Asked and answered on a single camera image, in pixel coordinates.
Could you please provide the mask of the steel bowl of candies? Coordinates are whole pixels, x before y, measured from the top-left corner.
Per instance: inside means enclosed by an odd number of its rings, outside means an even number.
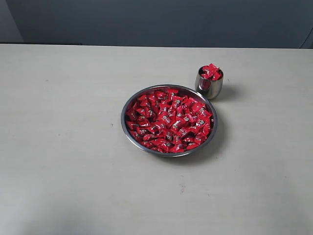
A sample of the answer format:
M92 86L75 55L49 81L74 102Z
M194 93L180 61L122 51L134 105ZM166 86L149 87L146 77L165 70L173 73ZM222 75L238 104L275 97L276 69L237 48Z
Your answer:
M121 113L129 141L157 156L173 158L206 146L217 131L215 108L199 92L179 85L154 85L132 95Z

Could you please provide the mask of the stainless steel cup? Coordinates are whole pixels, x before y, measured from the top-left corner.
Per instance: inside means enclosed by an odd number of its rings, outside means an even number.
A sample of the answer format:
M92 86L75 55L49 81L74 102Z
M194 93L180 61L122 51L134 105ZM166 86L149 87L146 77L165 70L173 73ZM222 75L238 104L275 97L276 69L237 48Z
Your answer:
M199 68L195 90L205 96L208 100L216 98L222 90L224 73L220 71L213 76L207 76L203 73L202 67Z

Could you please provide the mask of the red wrapped candy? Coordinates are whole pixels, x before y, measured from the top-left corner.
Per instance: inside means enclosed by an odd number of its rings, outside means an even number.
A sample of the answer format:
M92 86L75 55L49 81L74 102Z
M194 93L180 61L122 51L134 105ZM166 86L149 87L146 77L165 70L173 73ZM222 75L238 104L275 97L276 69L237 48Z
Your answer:
M220 71L220 68L215 66L214 64L209 64L202 67L202 71L207 76L213 76L214 74Z

